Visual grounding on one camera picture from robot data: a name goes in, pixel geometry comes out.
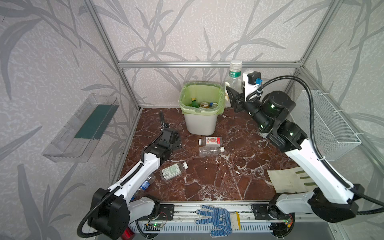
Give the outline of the brown tea bottle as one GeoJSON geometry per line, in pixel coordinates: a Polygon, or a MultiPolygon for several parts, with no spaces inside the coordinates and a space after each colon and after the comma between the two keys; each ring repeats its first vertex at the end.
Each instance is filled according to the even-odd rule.
{"type": "Polygon", "coordinates": [[[209,109],[210,108],[210,103],[208,102],[201,102],[200,103],[201,108],[209,109]]]}

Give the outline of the white label bottle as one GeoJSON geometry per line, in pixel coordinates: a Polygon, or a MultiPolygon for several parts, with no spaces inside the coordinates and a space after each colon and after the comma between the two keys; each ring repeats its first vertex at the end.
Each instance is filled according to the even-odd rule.
{"type": "Polygon", "coordinates": [[[170,167],[161,170],[160,175],[163,180],[168,181],[181,175],[185,170],[188,169],[186,162],[176,163],[170,167]]]}

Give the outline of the clear bottle green cap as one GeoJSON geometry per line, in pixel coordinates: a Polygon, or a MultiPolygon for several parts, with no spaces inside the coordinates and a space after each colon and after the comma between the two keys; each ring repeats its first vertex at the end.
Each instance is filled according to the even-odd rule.
{"type": "Polygon", "coordinates": [[[232,60],[229,67],[229,75],[225,80],[224,89],[227,94],[227,87],[230,87],[241,93],[242,90],[242,65],[243,62],[240,60],[232,60]]]}

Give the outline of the green bottle yellow cap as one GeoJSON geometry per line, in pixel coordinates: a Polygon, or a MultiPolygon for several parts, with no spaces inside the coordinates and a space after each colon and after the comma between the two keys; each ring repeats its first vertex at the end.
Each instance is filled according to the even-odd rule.
{"type": "Polygon", "coordinates": [[[197,102],[196,98],[191,98],[190,107],[193,107],[193,108],[199,108],[200,107],[200,103],[197,102]]]}

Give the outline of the blue label pepsi bottle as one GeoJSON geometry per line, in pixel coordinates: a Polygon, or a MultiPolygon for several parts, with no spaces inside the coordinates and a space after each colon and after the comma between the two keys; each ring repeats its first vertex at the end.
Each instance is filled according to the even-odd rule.
{"type": "Polygon", "coordinates": [[[214,108],[216,108],[218,106],[219,106],[218,103],[210,103],[209,108],[210,109],[214,109],[214,108]]]}

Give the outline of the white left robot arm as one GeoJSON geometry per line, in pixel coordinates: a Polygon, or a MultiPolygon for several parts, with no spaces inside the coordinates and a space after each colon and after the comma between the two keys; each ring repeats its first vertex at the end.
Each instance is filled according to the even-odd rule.
{"type": "Polygon", "coordinates": [[[169,127],[163,112],[159,115],[161,133],[143,148],[140,160],[115,184],[107,189],[100,188],[94,193],[90,211],[77,228],[80,238],[105,235],[117,240],[129,224],[153,212],[156,205],[154,200],[143,197],[132,201],[132,197],[145,180],[169,160],[173,151],[182,147],[179,132],[169,127]]]}

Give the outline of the clear unlabelled bottle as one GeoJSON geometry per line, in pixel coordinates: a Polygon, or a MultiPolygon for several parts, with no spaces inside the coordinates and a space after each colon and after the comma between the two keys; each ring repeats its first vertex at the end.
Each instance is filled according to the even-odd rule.
{"type": "Polygon", "coordinates": [[[199,156],[201,158],[217,156],[217,155],[219,155],[220,153],[223,153],[223,152],[225,152],[225,148],[224,147],[204,146],[204,147],[200,147],[199,148],[199,156]]]}

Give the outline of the guava juice bottle red label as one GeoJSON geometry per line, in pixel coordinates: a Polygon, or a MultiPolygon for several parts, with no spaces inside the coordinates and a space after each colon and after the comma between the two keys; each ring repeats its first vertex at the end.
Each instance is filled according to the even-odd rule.
{"type": "Polygon", "coordinates": [[[202,139],[198,140],[199,146],[202,147],[212,147],[212,146],[223,146],[222,137],[203,137],[202,139]]]}

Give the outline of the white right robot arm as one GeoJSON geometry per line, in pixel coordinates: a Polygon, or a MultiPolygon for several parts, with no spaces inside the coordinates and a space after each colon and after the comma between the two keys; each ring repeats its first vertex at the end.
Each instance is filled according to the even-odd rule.
{"type": "Polygon", "coordinates": [[[332,167],[321,155],[315,138],[315,108],[312,92],[302,79],[280,76],[263,83],[259,72],[248,75],[247,88],[251,92],[239,93],[226,86],[235,112],[246,111],[257,123],[261,134],[274,146],[294,160],[315,182],[316,188],[305,193],[276,194],[268,204],[268,213],[276,218],[280,214],[315,214],[329,223],[338,223],[357,215],[381,214],[384,203],[364,194],[364,188],[352,184],[332,167]],[[309,101],[309,134],[287,120],[296,104],[282,91],[269,93],[263,100],[263,90],[280,80],[293,80],[304,88],[309,101]]]}

